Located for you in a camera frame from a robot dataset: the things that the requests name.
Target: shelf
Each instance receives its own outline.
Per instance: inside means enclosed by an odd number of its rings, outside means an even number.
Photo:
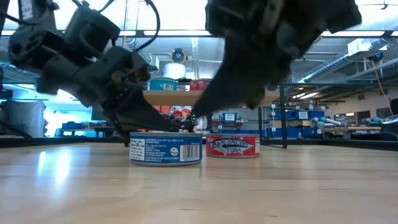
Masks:
[[[149,91],[144,90],[145,99],[154,106],[192,106],[199,99],[202,91]],[[279,98],[276,91],[267,91],[261,106]]]

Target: wooden table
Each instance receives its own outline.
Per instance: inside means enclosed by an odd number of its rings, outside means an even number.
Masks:
[[[391,223],[398,152],[264,147],[261,158],[130,166],[123,144],[2,149],[1,223]]]

